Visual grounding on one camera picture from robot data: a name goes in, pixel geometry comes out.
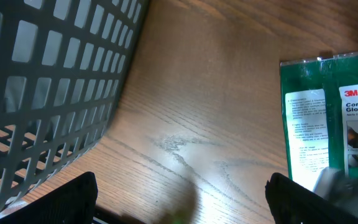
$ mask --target wood grain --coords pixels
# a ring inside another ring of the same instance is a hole
[[[147,223],[195,197],[194,223],[272,223],[279,62],[357,50],[358,1],[151,1],[111,129],[25,200],[90,170],[98,205]]]

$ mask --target black plastic basket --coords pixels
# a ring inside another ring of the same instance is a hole
[[[0,0],[0,211],[92,149],[147,0]]]

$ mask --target brown tabletop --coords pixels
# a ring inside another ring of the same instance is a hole
[[[195,223],[272,223],[280,61],[330,51],[358,51],[358,1],[151,1],[110,130],[25,200],[92,171],[98,205],[145,222],[196,195]]]

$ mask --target plastic basket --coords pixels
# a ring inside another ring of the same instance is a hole
[[[92,149],[147,0],[0,0],[0,211]]]

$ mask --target green package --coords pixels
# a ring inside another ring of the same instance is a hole
[[[290,178],[312,190],[328,165],[358,178],[358,52],[282,63],[281,84]]]

